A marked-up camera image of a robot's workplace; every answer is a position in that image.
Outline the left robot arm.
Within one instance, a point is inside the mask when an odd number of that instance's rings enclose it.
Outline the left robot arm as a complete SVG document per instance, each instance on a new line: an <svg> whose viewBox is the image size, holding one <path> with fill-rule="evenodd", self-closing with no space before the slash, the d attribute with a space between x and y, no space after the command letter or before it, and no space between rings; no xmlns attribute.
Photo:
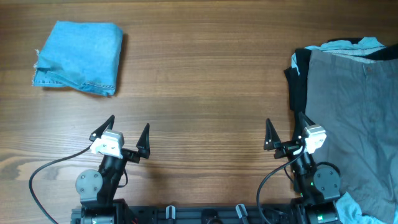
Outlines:
<svg viewBox="0 0 398 224"><path fill-rule="evenodd" d="M124 199L114 199L122 176L127 176L126 164L138 164L142 158L150 157L150 124L146 124L136 144L137 151L124 148L123 133L113 129L115 116L110 116L94 130L89 140L89 150L102 154L98 169L83 171L75 182L80 195L81 208L71 215L72 224L95 223L138 223L139 219L130 210Z"/></svg>

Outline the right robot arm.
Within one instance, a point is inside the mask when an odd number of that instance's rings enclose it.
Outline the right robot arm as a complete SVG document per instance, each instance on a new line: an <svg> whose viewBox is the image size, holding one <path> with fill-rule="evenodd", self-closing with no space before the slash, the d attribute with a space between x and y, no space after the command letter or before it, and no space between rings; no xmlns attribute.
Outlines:
<svg viewBox="0 0 398 224"><path fill-rule="evenodd" d="M340 170L332 163L316 163L312 154L326 140L324 127L305 114L299 114L302 133L296 140L283 142L270 119L266 119L264 149L274 151L274 158L287 162L267 174L256 194L259 214L264 223L339 223L336 201L340 199ZM278 171L290 166L294 173L293 185L300 197L293 198L281 211L265 208L259 197L262 187Z"/></svg>

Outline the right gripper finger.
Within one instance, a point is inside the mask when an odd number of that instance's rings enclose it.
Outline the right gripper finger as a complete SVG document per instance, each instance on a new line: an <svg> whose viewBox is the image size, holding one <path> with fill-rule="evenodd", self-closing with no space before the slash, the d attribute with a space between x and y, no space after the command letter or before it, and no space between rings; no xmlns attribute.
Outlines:
<svg viewBox="0 0 398 224"><path fill-rule="evenodd" d="M266 119L266 135L264 139L264 150L271 151L280 148L281 140L271 120Z"/></svg>
<svg viewBox="0 0 398 224"><path fill-rule="evenodd" d="M300 127L302 129L301 138L307 138L313 134L313 125L315 124L303 112L298 114Z"/></svg>

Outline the grey shorts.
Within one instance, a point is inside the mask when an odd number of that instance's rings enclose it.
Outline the grey shorts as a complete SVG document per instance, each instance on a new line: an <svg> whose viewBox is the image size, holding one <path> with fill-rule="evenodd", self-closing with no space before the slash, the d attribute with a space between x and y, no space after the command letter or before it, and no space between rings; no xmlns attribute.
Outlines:
<svg viewBox="0 0 398 224"><path fill-rule="evenodd" d="M325 128L314 158L335 164L341 192L393 223L397 209L397 60L362 63L313 50L305 114Z"/></svg>

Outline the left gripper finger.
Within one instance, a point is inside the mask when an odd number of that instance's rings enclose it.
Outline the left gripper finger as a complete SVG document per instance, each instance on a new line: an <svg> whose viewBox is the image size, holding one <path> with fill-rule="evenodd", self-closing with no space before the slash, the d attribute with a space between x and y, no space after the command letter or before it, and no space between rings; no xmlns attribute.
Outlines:
<svg viewBox="0 0 398 224"><path fill-rule="evenodd" d="M94 142L100 138L107 129L112 129L114 125L115 115L111 115L100 127L95 129L89 136L89 140Z"/></svg>
<svg viewBox="0 0 398 224"><path fill-rule="evenodd" d="M147 123L136 144L140 157L143 157L145 159L148 159L150 157L149 133L150 133L150 124Z"/></svg>

